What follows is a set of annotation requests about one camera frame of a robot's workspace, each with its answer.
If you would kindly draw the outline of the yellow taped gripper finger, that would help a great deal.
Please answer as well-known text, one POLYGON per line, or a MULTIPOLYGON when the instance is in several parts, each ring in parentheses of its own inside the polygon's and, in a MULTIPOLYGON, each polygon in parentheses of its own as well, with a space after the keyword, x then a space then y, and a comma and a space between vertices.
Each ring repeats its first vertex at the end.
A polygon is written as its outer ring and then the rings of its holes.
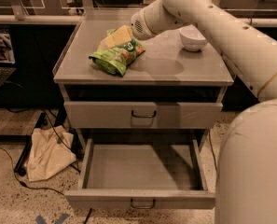
POLYGON ((111 49, 113 47, 121 46, 130 42, 132 38, 132 28, 130 26, 123 25, 112 34, 104 38, 100 43, 100 47, 102 49, 111 49))

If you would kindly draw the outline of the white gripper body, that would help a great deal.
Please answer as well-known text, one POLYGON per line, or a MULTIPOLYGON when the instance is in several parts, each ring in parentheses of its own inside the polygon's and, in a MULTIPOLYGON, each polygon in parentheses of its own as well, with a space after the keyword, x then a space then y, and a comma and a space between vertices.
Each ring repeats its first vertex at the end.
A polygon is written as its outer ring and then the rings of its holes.
POLYGON ((143 10, 132 15, 131 28, 133 35, 139 40, 147 40, 155 36, 146 24, 145 13, 143 10))

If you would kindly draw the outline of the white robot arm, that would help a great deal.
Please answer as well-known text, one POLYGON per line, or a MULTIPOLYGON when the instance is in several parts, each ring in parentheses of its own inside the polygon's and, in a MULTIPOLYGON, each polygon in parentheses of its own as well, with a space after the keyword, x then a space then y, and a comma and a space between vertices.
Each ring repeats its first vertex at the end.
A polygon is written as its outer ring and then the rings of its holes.
POLYGON ((196 26, 257 98, 230 124, 218 156, 215 224, 277 224, 277 41, 212 0, 156 0, 128 20, 140 40, 196 26))

